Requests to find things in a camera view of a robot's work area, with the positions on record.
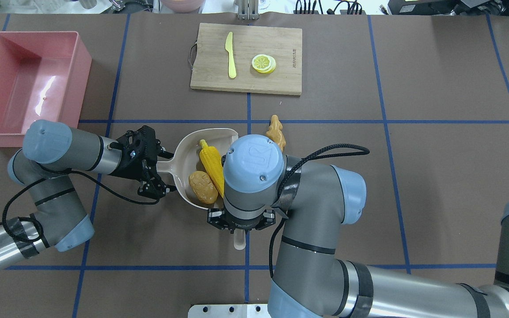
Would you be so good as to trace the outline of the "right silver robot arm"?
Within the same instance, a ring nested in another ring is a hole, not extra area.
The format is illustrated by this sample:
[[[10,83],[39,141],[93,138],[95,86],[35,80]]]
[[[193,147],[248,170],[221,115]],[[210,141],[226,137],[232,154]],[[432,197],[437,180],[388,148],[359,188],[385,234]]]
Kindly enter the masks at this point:
[[[355,172],[315,163],[326,151],[369,150],[334,144],[305,158],[284,155],[263,135],[246,135],[215,162],[224,176],[224,207],[208,223],[264,229],[281,215],[277,263],[270,265],[267,312],[273,318],[509,318],[509,202],[501,218],[494,283],[478,288],[392,272],[335,257],[341,225],[355,223],[366,184]]]

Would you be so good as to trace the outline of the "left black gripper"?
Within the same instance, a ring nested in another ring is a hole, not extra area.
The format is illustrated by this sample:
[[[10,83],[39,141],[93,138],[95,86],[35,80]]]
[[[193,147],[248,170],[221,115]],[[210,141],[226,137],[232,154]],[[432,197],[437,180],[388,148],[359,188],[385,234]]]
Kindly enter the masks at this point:
[[[148,125],[128,130],[110,143],[110,149],[121,151],[120,161],[110,175],[140,181],[140,197],[163,198],[176,192],[176,186],[165,183],[156,169],[158,157],[171,160],[174,153],[160,147],[155,130]]]

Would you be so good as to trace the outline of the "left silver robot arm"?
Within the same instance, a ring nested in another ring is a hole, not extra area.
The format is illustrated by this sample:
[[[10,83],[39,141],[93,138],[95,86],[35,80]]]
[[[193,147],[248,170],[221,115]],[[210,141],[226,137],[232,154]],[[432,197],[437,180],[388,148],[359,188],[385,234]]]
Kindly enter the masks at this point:
[[[71,175],[83,176],[109,193],[113,190],[89,172],[137,181],[137,193],[147,201],[123,200],[154,205],[176,190],[164,183],[157,171],[159,158],[173,157],[147,125],[111,139],[60,122],[35,121],[24,136],[22,148],[8,162],[10,178],[22,189],[2,211],[0,270],[47,248],[64,252],[93,237],[93,223]]]

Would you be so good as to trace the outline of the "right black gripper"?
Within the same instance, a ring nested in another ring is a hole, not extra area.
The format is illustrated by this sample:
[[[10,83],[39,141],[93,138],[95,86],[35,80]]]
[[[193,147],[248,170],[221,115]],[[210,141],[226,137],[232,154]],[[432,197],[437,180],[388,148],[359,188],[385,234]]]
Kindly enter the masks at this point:
[[[233,216],[226,209],[210,208],[207,214],[208,224],[220,230],[262,230],[276,223],[275,212],[272,209],[265,209],[260,215],[251,219],[240,219]]]

